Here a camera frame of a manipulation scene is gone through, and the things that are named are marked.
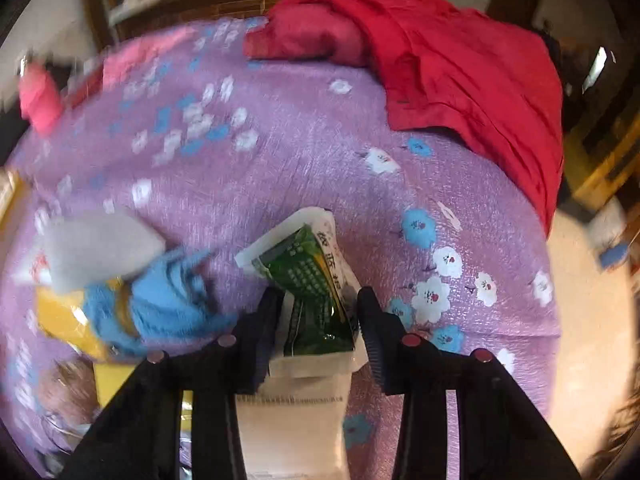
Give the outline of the purple floral tablecloth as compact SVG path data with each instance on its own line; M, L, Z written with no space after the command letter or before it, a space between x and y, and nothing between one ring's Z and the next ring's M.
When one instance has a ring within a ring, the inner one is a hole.
M52 136L26 133L13 151L32 192L1 279L1 418L29 465L56 443L38 379L73 351L40 332L18 268L46 226L93 211L135 214L169 245L207 250L216 304L245 310L265 283L235 255L293 212L327 209L384 307L439 348L494 352L548 411L560 324L527 198L453 134L393 131L365 70L244 58L249 28L195 25Z

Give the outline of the blue knitted cloth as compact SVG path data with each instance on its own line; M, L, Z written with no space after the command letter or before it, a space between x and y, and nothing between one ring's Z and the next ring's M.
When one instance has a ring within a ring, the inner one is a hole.
M208 250L179 247L155 259L131 283L84 291L84 312L93 333L121 359L149 350L195 344L231 330L238 319L214 305L200 269Z

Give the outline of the white tissue packet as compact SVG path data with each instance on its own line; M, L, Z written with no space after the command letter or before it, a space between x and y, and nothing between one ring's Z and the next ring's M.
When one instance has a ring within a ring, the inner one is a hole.
M343 422L349 374L267 377L235 397L241 448L250 479L347 479Z

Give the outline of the yellow padded envelope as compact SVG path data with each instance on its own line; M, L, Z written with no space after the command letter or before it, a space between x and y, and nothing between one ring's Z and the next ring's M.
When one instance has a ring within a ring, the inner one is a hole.
M137 336L128 311L129 286L120 278L108 281L106 286L116 295L114 313L117 324L129 336ZM38 326L48 337L64 341L97 361L115 359L115 353L93 331L84 315L84 293L81 290L58 295L50 287L38 286L35 300Z

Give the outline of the red jacket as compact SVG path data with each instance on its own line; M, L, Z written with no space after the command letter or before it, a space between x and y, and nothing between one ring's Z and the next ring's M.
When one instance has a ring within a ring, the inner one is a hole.
M364 67L396 131L442 127L494 162L549 229L563 172L560 77L538 35L447 0L280 0L253 60Z

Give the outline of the pink cloth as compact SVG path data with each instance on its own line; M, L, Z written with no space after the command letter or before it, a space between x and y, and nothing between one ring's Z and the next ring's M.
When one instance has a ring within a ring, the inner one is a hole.
M137 66L154 60L196 34L192 26L180 26L131 39L103 60L102 86L108 90L124 81Z

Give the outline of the white foam sheet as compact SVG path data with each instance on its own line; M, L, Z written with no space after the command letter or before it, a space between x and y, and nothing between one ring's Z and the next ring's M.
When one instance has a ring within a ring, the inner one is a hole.
M68 294L112 278L130 278L163 255L166 242L126 212L93 212L44 230L51 287Z

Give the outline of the green white snack packet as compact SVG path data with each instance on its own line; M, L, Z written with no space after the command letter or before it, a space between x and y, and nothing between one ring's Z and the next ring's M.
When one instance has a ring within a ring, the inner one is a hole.
M352 374L368 362L356 315L360 284L337 245L331 211L299 209L235 262L284 291L270 375Z

